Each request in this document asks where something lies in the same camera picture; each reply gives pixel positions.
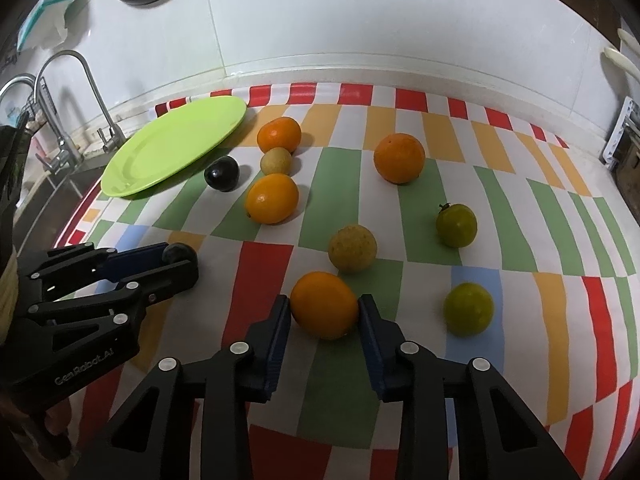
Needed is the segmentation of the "dark purple plum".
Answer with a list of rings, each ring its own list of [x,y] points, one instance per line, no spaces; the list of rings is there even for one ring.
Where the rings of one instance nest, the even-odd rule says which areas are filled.
[[[203,176],[210,188],[220,192],[231,192],[238,185],[240,166],[231,156],[222,156],[204,170]]]

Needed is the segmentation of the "lime green plate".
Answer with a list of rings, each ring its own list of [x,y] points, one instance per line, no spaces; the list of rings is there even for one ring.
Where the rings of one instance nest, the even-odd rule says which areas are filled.
[[[102,191],[127,197],[178,174],[226,140],[245,113],[245,102],[236,96],[209,96],[155,118],[112,157]]]

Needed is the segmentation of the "near steel faucet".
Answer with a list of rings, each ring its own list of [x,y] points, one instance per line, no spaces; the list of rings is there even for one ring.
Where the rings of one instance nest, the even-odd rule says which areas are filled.
[[[79,153],[96,148],[115,151],[126,142],[122,128],[107,106],[98,81],[77,50],[58,50],[43,61],[36,75],[34,97],[52,112],[52,129]]]

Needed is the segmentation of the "teal tissue pack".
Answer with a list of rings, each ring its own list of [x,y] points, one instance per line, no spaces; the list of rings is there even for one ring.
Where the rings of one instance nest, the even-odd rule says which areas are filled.
[[[65,14],[75,0],[38,0],[18,30],[17,52],[53,49],[67,38]]]

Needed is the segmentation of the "small orange kumquat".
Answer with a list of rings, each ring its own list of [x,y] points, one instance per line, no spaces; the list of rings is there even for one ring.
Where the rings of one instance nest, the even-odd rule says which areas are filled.
[[[290,303],[296,323],[322,340],[344,337],[355,324],[358,300],[337,275],[309,272],[291,290]]]

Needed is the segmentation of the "orange tangerine near plate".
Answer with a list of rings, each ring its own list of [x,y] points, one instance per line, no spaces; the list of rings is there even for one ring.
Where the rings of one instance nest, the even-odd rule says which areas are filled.
[[[291,117],[279,117],[267,122],[257,133],[257,145],[263,153],[284,148],[294,153],[302,142],[302,128]]]

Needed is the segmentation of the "yellow-brown round fruit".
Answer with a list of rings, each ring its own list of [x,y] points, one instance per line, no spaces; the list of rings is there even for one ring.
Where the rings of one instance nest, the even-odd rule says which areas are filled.
[[[355,274],[366,270],[376,259],[378,243],[374,235],[360,224],[344,226],[331,238],[328,255],[342,273]]]

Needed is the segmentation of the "steel faucet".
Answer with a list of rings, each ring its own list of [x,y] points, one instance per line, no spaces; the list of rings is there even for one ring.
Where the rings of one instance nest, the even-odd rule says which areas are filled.
[[[34,97],[52,112],[52,129],[79,153],[96,148],[115,151],[126,142],[122,128],[107,106],[98,81],[77,50],[58,50],[43,61],[36,75]]]
[[[70,169],[77,168],[84,161],[84,156],[80,154],[72,137],[64,130],[46,80],[29,73],[18,74],[1,88],[1,97],[4,98],[18,84],[24,84],[32,92],[21,108],[18,120],[26,120],[26,131],[32,138],[40,129],[47,126],[53,132],[58,147],[54,157],[47,157],[44,151],[38,148],[35,151],[38,162],[49,174],[57,174],[65,166],[69,166]]]

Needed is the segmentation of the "white dish rack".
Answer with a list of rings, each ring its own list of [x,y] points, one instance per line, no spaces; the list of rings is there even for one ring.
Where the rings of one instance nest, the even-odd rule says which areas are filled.
[[[624,99],[620,114],[600,155],[600,161],[608,170],[613,170],[618,163],[616,151],[620,148],[627,131],[631,131],[635,136],[639,135],[639,105],[631,96]]]

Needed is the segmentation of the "orange tangerine middle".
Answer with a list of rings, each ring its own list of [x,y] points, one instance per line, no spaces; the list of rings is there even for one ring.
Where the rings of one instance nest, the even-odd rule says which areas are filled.
[[[286,174],[267,174],[258,179],[245,197],[245,211],[255,222],[277,224],[292,216],[299,200],[296,183]]]

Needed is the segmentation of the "far steel faucet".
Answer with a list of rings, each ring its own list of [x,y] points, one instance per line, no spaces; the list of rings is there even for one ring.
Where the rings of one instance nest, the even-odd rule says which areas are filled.
[[[35,151],[38,162],[49,174],[57,174],[65,166],[69,166],[70,169],[77,168],[84,161],[84,156],[80,154],[72,137],[64,130],[46,80],[29,73],[18,74],[1,88],[1,97],[4,98],[18,84],[24,84],[32,92],[21,108],[18,120],[26,120],[26,131],[32,138],[40,129],[47,126],[53,132],[58,147],[54,157],[47,157],[44,151],[38,148]]]

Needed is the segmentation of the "colourful checked tablecloth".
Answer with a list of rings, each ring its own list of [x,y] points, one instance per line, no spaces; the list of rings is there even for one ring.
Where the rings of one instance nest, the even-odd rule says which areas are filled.
[[[263,318],[275,296],[309,272],[331,272],[331,237],[371,231],[378,254],[346,278],[384,318],[436,356],[481,356],[501,373],[585,479],[601,479],[639,429],[639,231],[615,192],[596,181],[556,134],[489,107],[370,84],[274,84],[241,89],[246,121],[222,146],[240,165],[229,193],[192,167],[133,200],[93,190],[68,244],[126,250],[192,245],[201,277],[187,294],[152,307],[140,352],[74,395],[70,437],[86,446],[164,356],[208,358]],[[245,211],[265,177],[257,133],[279,117],[302,128],[292,154],[299,190],[292,216],[260,224]],[[407,133],[425,151],[416,180],[393,184],[375,169],[386,136]],[[477,236],[446,246],[440,205],[463,204]],[[449,333],[442,306],[464,282],[491,294],[479,335]]]

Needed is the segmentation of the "small tan longan fruit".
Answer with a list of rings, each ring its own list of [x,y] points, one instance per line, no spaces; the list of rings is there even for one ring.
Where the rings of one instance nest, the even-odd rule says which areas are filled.
[[[272,148],[262,155],[260,170],[268,174],[289,174],[293,163],[292,154],[286,148]]]

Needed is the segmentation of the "large orange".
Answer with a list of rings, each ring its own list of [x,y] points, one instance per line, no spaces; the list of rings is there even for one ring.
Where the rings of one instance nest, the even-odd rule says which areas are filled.
[[[373,153],[378,174],[393,184],[407,184],[420,177],[425,159],[422,144],[407,133],[386,136]]]

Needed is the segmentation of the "green tomato with stem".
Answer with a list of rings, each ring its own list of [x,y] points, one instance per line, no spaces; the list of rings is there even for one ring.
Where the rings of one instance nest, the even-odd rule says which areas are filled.
[[[477,218],[472,209],[463,204],[440,205],[436,217],[436,231],[448,247],[463,248],[471,245],[477,236]]]

